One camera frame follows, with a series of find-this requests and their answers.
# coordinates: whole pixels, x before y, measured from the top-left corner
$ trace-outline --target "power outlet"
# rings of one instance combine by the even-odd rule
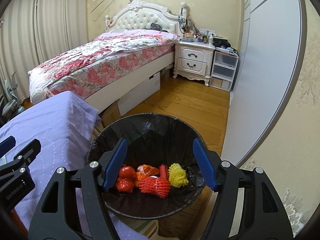
[[[211,35],[211,33],[213,33],[213,36],[215,36],[216,31],[213,30],[207,30],[207,29],[200,29],[200,32],[206,35]]]

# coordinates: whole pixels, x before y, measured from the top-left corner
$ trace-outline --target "wooden floor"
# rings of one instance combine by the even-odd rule
[[[221,155],[227,127],[230,93],[204,82],[178,76],[161,81],[161,89],[125,116],[159,113],[175,116],[197,130],[209,150]]]

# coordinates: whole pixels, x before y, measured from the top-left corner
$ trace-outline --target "drawer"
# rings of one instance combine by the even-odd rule
[[[204,62],[178,58],[177,70],[205,76],[206,67],[207,67],[207,63],[204,63]]]
[[[209,51],[207,49],[179,46],[179,57],[207,63]]]
[[[221,88],[226,91],[230,91],[231,85],[232,85],[231,81],[223,80],[215,77],[211,77],[210,83],[209,83],[209,86],[211,87]]]
[[[213,65],[212,76],[220,77],[222,79],[232,81],[234,74],[235,74],[235,70],[221,67],[215,64]]]
[[[228,66],[233,69],[237,67],[238,58],[231,56],[229,54],[223,54],[218,51],[215,52],[215,60],[213,63],[217,63],[220,65]]]

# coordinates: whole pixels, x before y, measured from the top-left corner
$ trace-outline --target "white bed frame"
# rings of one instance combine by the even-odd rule
[[[133,0],[113,17],[112,23],[110,23],[109,16],[106,16],[106,31],[149,28],[151,23],[158,23],[162,29],[183,37],[178,19],[179,16],[169,13],[167,7],[155,3]],[[148,77],[173,62],[174,52],[170,52],[103,87],[89,96],[86,101],[98,109],[100,113]]]

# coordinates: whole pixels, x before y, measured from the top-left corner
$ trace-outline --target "wall socket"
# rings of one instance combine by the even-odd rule
[[[216,31],[213,31],[213,30],[200,29],[199,31],[209,36],[211,36],[211,34],[213,34],[213,36],[217,36]]]

